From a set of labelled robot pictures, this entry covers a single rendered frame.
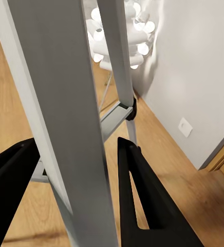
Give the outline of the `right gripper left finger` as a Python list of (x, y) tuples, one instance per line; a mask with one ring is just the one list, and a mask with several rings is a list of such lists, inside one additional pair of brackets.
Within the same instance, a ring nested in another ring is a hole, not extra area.
[(0, 247), (40, 157), (34, 137), (0, 153)]

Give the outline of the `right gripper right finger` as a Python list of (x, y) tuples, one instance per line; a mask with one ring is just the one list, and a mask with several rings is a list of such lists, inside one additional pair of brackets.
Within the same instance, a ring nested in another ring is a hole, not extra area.
[[(137, 145), (118, 137), (121, 247), (204, 247)], [(149, 230), (138, 227), (129, 172)]]

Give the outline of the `camera tripod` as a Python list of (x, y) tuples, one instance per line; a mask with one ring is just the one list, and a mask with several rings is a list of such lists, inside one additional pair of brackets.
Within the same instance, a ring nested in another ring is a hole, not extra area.
[[(0, 0), (0, 42), (71, 247), (119, 247), (104, 143), (137, 145), (124, 0), (97, 0), (119, 101), (99, 112), (83, 0)], [(141, 148), (137, 145), (139, 150)]]

